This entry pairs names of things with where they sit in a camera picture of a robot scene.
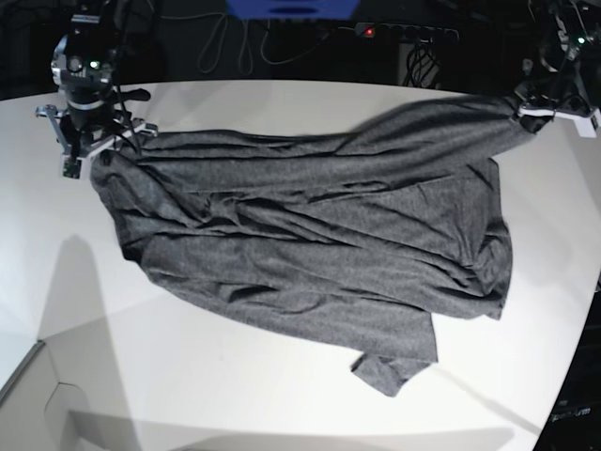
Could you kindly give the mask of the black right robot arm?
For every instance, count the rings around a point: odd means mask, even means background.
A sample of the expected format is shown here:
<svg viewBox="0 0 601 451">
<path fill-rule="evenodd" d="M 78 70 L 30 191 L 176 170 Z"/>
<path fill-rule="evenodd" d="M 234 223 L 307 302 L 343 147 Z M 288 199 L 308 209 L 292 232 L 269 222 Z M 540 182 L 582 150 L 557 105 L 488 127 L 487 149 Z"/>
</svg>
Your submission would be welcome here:
<svg viewBox="0 0 601 451">
<path fill-rule="evenodd" d="M 77 1 L 68 32 L 54 48 L 50 68 L 66 106 L 39 106 L 61 146 L 60 175 L 87 179 L 106 150 L 137 151 L 138 137 L 156 136 L 158 127 L 133 117 L 126 101 L 149 101 L 142 88 L 124 92 L 117 75 L 125 49 L 130 1 Z"/>
</svg>

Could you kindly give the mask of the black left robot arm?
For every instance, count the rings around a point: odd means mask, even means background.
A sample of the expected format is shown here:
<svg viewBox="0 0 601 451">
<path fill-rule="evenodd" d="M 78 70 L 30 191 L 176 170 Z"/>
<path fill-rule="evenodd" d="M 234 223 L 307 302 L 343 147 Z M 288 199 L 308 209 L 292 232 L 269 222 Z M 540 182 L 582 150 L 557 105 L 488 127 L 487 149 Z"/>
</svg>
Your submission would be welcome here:
<svg viewBox="0 0 601 451">
<path fill-rule="evenodd" d="M 582 138 L 600 135 L 600 3 L 530 1 L 540 28 L 535 54 L 524 60 L 514 119 L 538 132 L 555 119 L 571 121 Z"/>
</svg>

